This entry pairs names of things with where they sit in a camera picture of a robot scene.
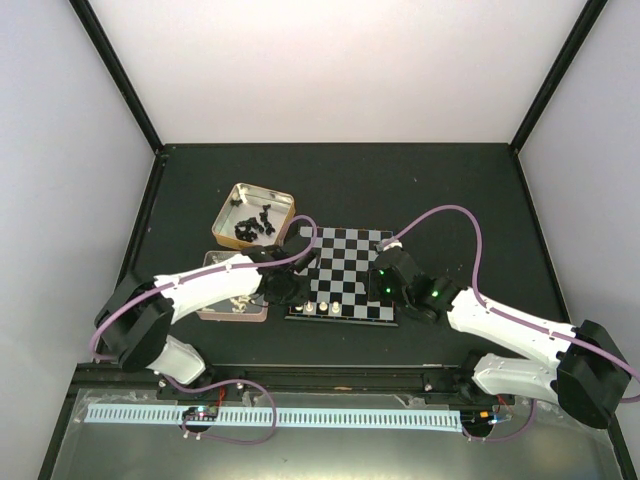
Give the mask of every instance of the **robotic arm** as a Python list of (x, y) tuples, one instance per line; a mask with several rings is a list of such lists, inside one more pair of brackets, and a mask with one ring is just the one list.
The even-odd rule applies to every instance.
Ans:
[(504, 314), (568, 337), (592, 343), (624, 359), (607, 331), (586, 320), (579, 328), (528, 315), (489, 298), (481, 305), (471, 289), (430, 278), (400, 242), (384, 247), (369, 271), (369, 297), (389, 298), (409, 315), (436, 321), (446, 317), (460, 332), (491, 340), (525, 358), (487, 354), (473, 367), (472, 381), (484, 393), (522, 395), (560, 405), (578, 421), (606, 428), (630, 376), (608, 360), (567, 340), (511, 321)]
[[(309, 298), (310, 280), (298, 273), (315, 258), (313, 253), (277, 268), (260, 264), (297, 255), (307, 243), (295, 236), (282, 248), (251, 247), (215, 265), (226, 270), (215, 275), (206, 274), (212, 267), (147, 280), (131, 273), (117, 287), (95, 325), (100, 327), (132, 298), (172, 285), (120, 315), (102, 333), (102, 339), (124, 371), (148, 368), (183, 385), (207, 386), (213, 373), (194, 347), (169, 335), (171, 325), (202, 307), (240, 295), (258, 293), (272, 304), (302, 305)], [(239, 264), (256, 267), (232, 268)], [(485, 302), (482, 305), (471, 289), (426, 275), (398, 241), (384, 246), (373, 262), (367, 291), (371, 300), (391, 299), (399, 310), (432, 322), (446, 317), (453, 329), (486, 338), (524, 357), (470, 355), (465, 366), (471, 364), (471, 368), (463, 368), (461, 376), (468, 378), (471, 388), (485, 394), (523, 395), (556, 403), (580, 422), (606, 428), (630, 381), (625, 371), (608, 360), (548, 333), (551, 330), (578, 338), (623, 359), (600, 325), (587, 320), (576, 328), (519, 312), (485, 297), (480, 298)], [(543, 327), (545, 333), (510, 321), (492, 309)]]
[[(206, 275), (213, 268), (210, 266), (148, 280), (129, 273), (96, 317), (95, 326), (99, 327), (141, 293), (173, 284), (122, 314), (102, 334), (102, 339), (125, 372), (148, 368), (184, 385), (205, 386), (211, 379), (205, 361), (194, 347), (169, 335), (171, 325), (207, 305), (241, 295), (257, 293), (270, 303), (301, 305), (309, 298), (310, 280), (297, 274), (315, 258), (315, 254), (309, 253), (294, 263), (276, 268), (263, 268), (260, 264), (297, 255), (307, 243), (308, 240), (295, 236), (282, 248), (256, 246), (245, 249), (215, 265), (226, 270), (217, 275)], [(256, 267), (233, 268), (241, 264), (255, 264)]]

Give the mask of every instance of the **white wall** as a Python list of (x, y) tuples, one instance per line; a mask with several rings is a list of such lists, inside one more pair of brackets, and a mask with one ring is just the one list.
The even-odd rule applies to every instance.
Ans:
[(152, 153), (68, 1), (2, 2), (2, 478), (36, 478)]
[[(640, 2), (609, 2), (521, 158), (574, 323), (640, 368)], [(628, 394), (640, 392), (638, 385)], [(640, 405), (621, 405), (640, 468)]]
[(165, 142), (509, 142), (585, 0), (92, 0)]

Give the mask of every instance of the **black frame edge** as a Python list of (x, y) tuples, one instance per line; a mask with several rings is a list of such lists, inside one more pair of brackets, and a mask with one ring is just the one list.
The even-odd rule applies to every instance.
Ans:
[[(555, 269), (553, 268), (551, 254), (549, 253), (547, 242), (545, 241), (544, 235), (542, 233), (542, 227), (540, 226), (540, 221), (538, 220), (538, 214), (536, 213), (536, 209), (533, 204), (533, 198), (531, 197), (529, 185), (527, 184), (527, 179), (525, 177), (524, 170), (522, 169), (522, 163), (520, 162), (520, 158), (515, 151), (512, 151), (512, 155), (513, 161), (516, 165), (516, 170), (518, 171), (518, 176), (520, 177), (520, 181), (522, 183), (522, 189), (524, 190), (527, 197), (527, 204), (529, 206), (529, 211), (531, 212), (531, 217), (533, 218), (533, 222), (535, 224), (536, 232), (538, 234), (538, 240), (540, 241), (540, 245), (543, 249), (545, 263), (547, 264), (549, 276), (551, 277), (553, 282), (553, 289), (555, 290), (555, 293), (558, 297), (558, 302), (560, 303), (560, 308), (562, 309), (562, 315), (564, 319), (569, 322), (569, 311), (567, 309), (566, 302), (564, 301), (562, 290), (560, 289), (560, 282), (558, 281)], [(613, 450), (616, 459), (618, 460), (620, 471), (622, 472), (622, 478), (624, 478), (625, 480), (638, 480), (638, 476), (633, 466), (633, 461), (631, 460), (631, 456), (629, 455), (629, 449), (627, 448), (627, 444), (624, 441), (622, 430), (620, 430), (620, 425), (616, 416), (613, 417), (613, 420), (611, 422), (611, 425), (609, 425), (607, 432), (609, 434), (609, 438), (611, 439), (611, 444), (613, 445)]]
[(520, 150), (522, 150), (522, 147), (524, 147), (524, 144), (542, 116), (549, 100), (551, 100), (551, 97), (558, 88), (562, 78), (565, 73), (567, 73), (571, 62), (573, 62), (573, 59), (580, 50), (580, 47), (589, 35), (591, 28), (596, 23), (596, 20), (600, 16), (600, 13), (606, 4), (607, 0), (587, 0), (580, 16), (573, 25), (569, 36), (560, 49), (560, 53), (558, 53), (549, 73), (547, 73), (540, 90), (538, 90), (533, 103), (529, 107), (529, 111), (527, 111), (518, 131), (511, 141), (511, 148), (516, 153), (519, 153)]
[(71, 3), (89, 38), (100, 54), (100, 58), (102, 58), (107, 70), (109, 70), (118, 90), (124, 97), (125, 102), (127, 102), (129, 110), (136, 119), (136, 122), (138, 122), (147, 142), (149, 142), (149, 146), (154, 153), (159, 153), (163, 148), (162, 141), (142, 106), (142, 102), (124, 71), (124, 67), (120, 63), (115, 50), (111, 46), (107, 34), (103, 30), (102, 25), (100, 25), (98, 17), (93, 11), (93, 8), (91, 8), (89, 0), (69, 0), (69, 3)]
[(75, 404), (76, 396), (68, 395), (62, 402), (62, 408), (60, 409), (60, 415), (56, 421), (56, 426), (51, 434), (51, 440), (49, 440), (49, 446), (47, 447), (47, 453), (42, 460), (42, 466), (40, 467), (40, 473), (38, 474), (38, 480), (48, 480), (53, 476), (53, 470), (56, 467), (58, 460), (58, 454), (60, 448), (62, 448), (62, 441), (67, 431), (67, 425), (71, 419), (71, 413), (73, 412), (73, 405)]
[(124, 259), (122, 260), (120, 273), (118, 274), (118, 284), (122, 281), (127, 272), (132, 270), (136, 264), (138, 254), (140, 253), (140, 247), (142, 246), (142, 240), (144, 239), (144, 234), (147, 231), (147, 225), (151, 218), (151, 210), (153, 209), (153, 204), (156, 201), (156, 195), (158, 194), (158, 188), (160, 188), (160, 181), (162, 180), (162, 175), (164, 174), (164, 169), (167, 165), (168, 159), (169, 155), (160, 153), (156, 155), (156, 158), (153, 161), (153, 166), (149, 173), (149, 179), (147, 180), (147, 186), (144, 189), (144, 195), (142, 196), (142, 202), (140, 203), (140, 209), (138, 210), (138, 215), (136, 216), (136, 221), (133, 225), (133, 231), (131, 232), (131, 237), (129, 239), (129, 244), (127, 245), (127, 250), (124, 254)]
[(560, 309), (562, 310), (562, 318), (565, 322), (570, 322), (569, 319), (569, 310), (567, 309), (567, 304), (564, 301), (564, 296), (562, 295), (562, 290), (560, 289), (560, 282), (558, 281), (558, 277), (556, 275), (556, 271), (553, 268), (553, 262), (551, 261), (551, 254), (549, 252), (549, 248), (547, 247), (547, 242), (544, 239), (544, 234), (542, 233), (542, 226), (540, 225), (540, 220), (538, 219), (538, 213), (536, 212), (536, 207), (533, 204), (533, 197), (531, 196), (531, 191), (529, 190), (529, 184), (527, 183), (527, 178), (524, 174), (524, 170), (522, 169), (522, 162), (520, 162), (520, 157), (515, 151), (511, 151), (511, 155), (513, 158), (513, 163), (515, 164), (516, 171), (518, 173), (518, 177), (520, 178), (520, 183), (522, 185), (522, 190), (524, 191), (525, 197), (527, 199), (527, 206), (529, 207), (529, 213), (531, 214), (531, 218), (533, 219), (533, 224), (536, 229), (536, 234), (538, 236), (538, 242), (542, 248), (542, 254), (544, 255), (545, 264), (547, 266), (547, 270), (549, 271), (549, 277), (553, 283), (553, 290), (555, 291), (556, 297), (558, 298), (558, 304)]
[(627, 444), (624, 441), (617, 416), (614, 415), (607, 431), (609, 433), (609, 439), (613, 445), (613, 453), (618, 460), (618, 465), (620, 465), (622, 478), (625, 480), (638, 480), (638, 474), (633, 466), (633, 461), (631, 460)]

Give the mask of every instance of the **chessboard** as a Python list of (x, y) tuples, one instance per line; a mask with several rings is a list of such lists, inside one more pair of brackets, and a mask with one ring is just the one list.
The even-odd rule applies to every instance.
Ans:
[[(311, 233), (311, 227), (300, 228), (302, 237), (311, 238)], [(291, 307), (285, 318), (397, 326), (393, 302), (370, 302), (365, 292), (367, 270), (378, 256), (375, 246), (392, 235), (389, 231), (319, 227), (314, 246), (317, 257), (300, 272), (311, 278), (309, 303), (302, 310)]]

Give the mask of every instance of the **white led strip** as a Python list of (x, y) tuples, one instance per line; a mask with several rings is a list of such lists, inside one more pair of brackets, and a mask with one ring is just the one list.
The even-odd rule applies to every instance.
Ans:
[[(89, 405), (85, 423), (180, 425), (189, 407), (176, 405)], [(269, 407), (221, 407), (215, 420), (189, 421), (190, 425), (269, 427)], [(446, 410), (369, 410), (334, 408), (278, 408), (278, 427), (376, 428), (461, 432), (460, 412)]]

